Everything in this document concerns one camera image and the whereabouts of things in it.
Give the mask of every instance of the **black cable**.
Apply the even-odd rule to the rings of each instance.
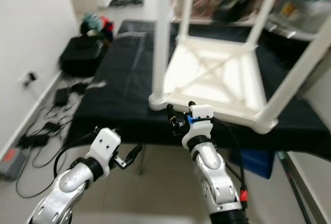
[[[234,134],[234,132],[232,131],[232,129],[228,123],[218,120],[216,118],[213,118],[212,121],[222,124],[223,126],[228,128],[229,132],[231,133],[231,135],[233,137],[234,143],[237,147],[238,156],[239,156],[240,184],[241,184],[241,186],[240,186],[240,203],[242,204],[243,211],[245,211],[245,209],[247,208],[247,185],[245,182],[244,161],[243,161],[243,155],[241,152],[240,143],[237,139],[237,136]]]
[[[80,101],[81,101],[81,99],[75,101],[74,103],[70,103],[70,102],[69,102],[69,103],[70,103],[70,106],[69,106],[68,108],[65,108],[65,109],[64,109],[64,112],[67,112],[68,110],[70,110],[73,106],[76,105],[77,102],[80,102]]]
[[[60,123],[60,121],[62,121],[64,118],[67,118],[68,116],[64,115],[61,119],[58,120],[58,122]]]
[[[36,156],[32,160],[32,166],[33,166],[33,168],[39,169],[39,168],[43,168],[43,167],[49,165],[53,161],[53,159],[58,155],[58,153],[60,152],[61,148],[62,148],[62,146],[59,148],[59,150],[55,153],[55,155],[48,162],[46,162],[46,163],[44,163],[42,165],[35,165],[35,161],[36,161],[37,157],[39,156],[40,152],[42,151],[42,148],[40,148],[39,151],[37,152]]]
[[[55,108],[55,106],[52,106],[51,109],[49,109],[48,112],[43,116],[43,118],[45,119],[46,116],[47,116],[50,112],[52,112],[54,108]]]
[[[18,175],[18,177],[17,177],[16,183],[15,183],[15,190],[16,190],[16,193],[17,193],[21,198],[24,198],[24,199],[30,199],[30,198],[36,197],[36,196],[38,196],[38,195],[44,193],[47,189],[49,189],[49,188],[52,186],[52,184],[53,184],[53,182],[54,182],[54,179],[53,179],[52,182],[51,182],[51,183],[50,183],[45,189],[43,189],[42,191],[40,191],[40,192],[38,192],[38,193],[36,193],[36,194],[34,194],[34,195],[31,195],[31,196],[24,196],[24,195],[22,195],[22,194],[19,192],[19,189],[18,189],[19,180],[20,180],[20,178],[21,178],[21,176],[22,176],[22,174],[23,174],[23,171],[24,171],[24,169],[25,169],[25,167],[26,167],[26,165],[27,165],[27,162],[28,162],[28,160],[29,160],[29,158],[30,158],[30,155],[31,155],[31,152],[32,152],[32,147],[33,147],[32,145],[29,147],[29,154],[28,154],[28,156],[27,156],[27,158],[26,158],[26,160],[25,160],[25,162],[24,162],[24,164],[23,164],[23,167],[22,167],[22,169],[21,169],[21,171],[20,171],[20,173],[19,173],[19,175]],[[61,168],[63,167],[63,165],[64,165],[64,163],[65,163],[65,159],[66,159],[66,158],[64,158],[63,163],[62,163],[62,165],[60,166],[59,170],[61,170]]]
[[[42,131],[44,131],[44,128],[34,131],[33,133],[31,133],[31,135],[29,135],[29,137],[36,136],[36,135],[40,134]]]
[[[44,109],[46,109],[46,108],[44,107],[44,108],[42,108],[42,109],[39,110],[39,112],[38,112],[38,114],[37,114],[35,120],[34,120],[34,121],[32,122],[32,124],[27,128],[27,130],[26,130],[26,132],[25,132],[25,135],[27,135],[27,133],[30,131],[30,129],[35,125],[35,123],[37,122],[37,120],[38,120],[38,118],[39,118],[40,113],[41,113]]]
[[[242,156],[242,152],[241,152],[241,148],[240,148],[240,143],[236,137],[236,135],[234,134],[234,132],[232,131],[231,127],[228,127],[229,128],[229,131],[230,133],[232,134],[232,137],[234,139],[234,142],[237,146],[237,150],[239,152],[239,167],[240,167],[240,178],[241,178],[241,184],[242,184],[242,187],[246,187],[246,182],[245,182],[245,172],[244,172],[244,161],[243,161],[243,156]]]
[[[31,87],[28,87],[27,90],[31,93],[31,95],[32,95],[33,98],[36,100],[36,102],[38,102],[39,99],[40,99],[40,95],[39,95],[36,91],[34,91],[33,88],[31,88]],[[46,106],[46,101],[47,101],[47,100],[48,100],[47,98],[43,99],[43,100],[40,102],[39,105],[41,105],[43,109],[47,109],[47,110],[49,110],[49,112],[50,112],[50,111],[52,111],[52,110],[50,110],[49,107]]]
[[[66,150],[72,148],[76,143],[78,143],[79,141],[87,138],[88,136],[90,136],[94,132],[95,132],[95,130],[93,130],[92,132],[89,132],[88,134],[86,134],[86,135],[84,135],[84,136],[82,136],[82,137],[80,137],[80,138],[72,141],[70,144],[68,144],[67,146],[65,146],[65,147],[63,147],[61,149],[61,151],[59,152],[59,154],[55,158],[55,162],[54,162],[54,166],[53,166],[54,179],[57,177],[57,172],[58,172],[58,170],[57,170],[57,163],[58,163],[59,159],[61,158],[62,154],[65,153]]]
[[[226,168],[241,182],[242,181],[242,179],[241,179],[241,177],[239,176],[239,174],[238,173],[236,173],[233,169],[232,169],[232,167],[230,167],[229,165],[228,165],[228,163],[225,163],[225,166],[226,166]]]
[[[60,129],[58,130],[58,132],[57,133],[55,133],[54,135],[52,135],[52,136],[50,136],[50,137],[55,137],[55,136],[57,136],[58,134],[61,134],[61,131],[70,123],[70,122],[72,122],[72,120],[69,120],[69,121],[67,121],[66,123],[64,123],[64,124],[60,124]]]

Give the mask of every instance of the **silver robot arm segment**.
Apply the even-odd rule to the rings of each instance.
[[[125,169],[141,151],[141,145],[138,145],[122,160],[117,156],[120,144],[121,138],[114,130],[101,129],[85,158],[80,158],[76,166],[54,180],[51,192],[39,202],[27,223],[71,223],[72,209],[83,197],[85,190],[97,179],[106,178],[115,165]]]
[[[189,102],[184,122],[176,118],[173,106],[167,106],[168,120],[174,134],[185,134],[182,144],[191,152],[194,173],[202,189],[212,224],[247,224],[240,197],[225,170],[225,162],[217,153],[210,132],[213,128],[213,109],[209,105]]]

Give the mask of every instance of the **black cloth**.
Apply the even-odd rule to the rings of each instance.
[[[248,27],[192,25],[190,35],[244,42]],[[98,68],[93,84],[74,115],[67,143],[98,127],[119,127],[122,141],[128,143],[181,145],[172,137],[166,111],[148,107],[152,89],[154,24],[124,21],[119,35]],[[171,24],[170,55],[175,49],[178,25]],[[260,42],[257,58],[267,99],[286,76],[281,61]],[[303,99],[294,97],[278,118],[278,125],[260,135],[248,127],[231,124],[242,148],[303,151],[331,158],[328,129]],[[235,147],[226,127],[215,124],[212,138],[219,147]]]

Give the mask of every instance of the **red object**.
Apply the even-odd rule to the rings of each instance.
[[[240,191],[240,202],[247,202],[248,201],[248,193],[246,190]]]
[[[4,162],[10,161],[14,157],[15,154],[16,154],[16,150],[10,149],[4,157]]]
[[[108,18],[106,18],[104,16],[100,16],[100,19],[103,21],[102,29],[107,27],[107,31],[112,31],[113,30],[114,25]]]

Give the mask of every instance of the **black bag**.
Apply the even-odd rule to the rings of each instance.
[[[107,46],[100,39],[74,37],[60,56],[60,67],[74,77],[92,77],[106,52]]]

